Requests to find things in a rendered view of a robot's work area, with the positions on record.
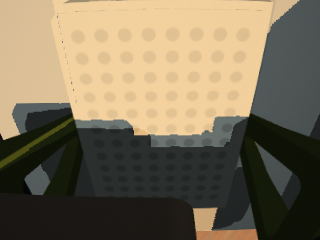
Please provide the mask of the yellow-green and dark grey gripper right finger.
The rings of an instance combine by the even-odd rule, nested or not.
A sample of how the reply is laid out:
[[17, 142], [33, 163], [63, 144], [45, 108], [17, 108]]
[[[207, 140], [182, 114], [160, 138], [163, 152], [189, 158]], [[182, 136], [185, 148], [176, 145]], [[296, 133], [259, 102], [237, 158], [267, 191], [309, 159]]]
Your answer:
[[[256, 143], [299, 178], [301, 190], [290, 210], [273, 184]], [[240, 158], [258, 240], [320, 237], [320, 140], [250, 113]]]

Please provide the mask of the beige benchtop instrument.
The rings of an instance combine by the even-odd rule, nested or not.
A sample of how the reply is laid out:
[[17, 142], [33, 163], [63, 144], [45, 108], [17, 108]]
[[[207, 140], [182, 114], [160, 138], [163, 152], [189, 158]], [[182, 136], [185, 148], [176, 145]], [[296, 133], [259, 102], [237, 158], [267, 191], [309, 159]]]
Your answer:
[[[320, 0], [273, 2], [250, 113], [320, 140]], [[72, 112], [51, 19], [52, 0], [0, 0], [0, 141]], [[25, 194], [43, 195], [66, 144], [28, 174]], [[299, 178], [258, 149], [288, 210]], [[96, 197], [85, 157], [74, 196]], [[256, 229], [240, 160], [225, 208], [193, 209], [196, 231]]]

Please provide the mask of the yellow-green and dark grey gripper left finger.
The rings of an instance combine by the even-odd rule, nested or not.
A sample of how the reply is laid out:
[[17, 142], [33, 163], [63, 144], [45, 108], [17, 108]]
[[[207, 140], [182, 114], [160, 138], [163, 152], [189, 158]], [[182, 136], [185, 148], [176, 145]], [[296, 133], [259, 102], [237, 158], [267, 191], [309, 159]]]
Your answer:
[[25, 194], [25, 177], [65, 144], [57, 170], [43, 195], [74, 196], [83, 149], [73, 113], [0, 141], [0, 193]]

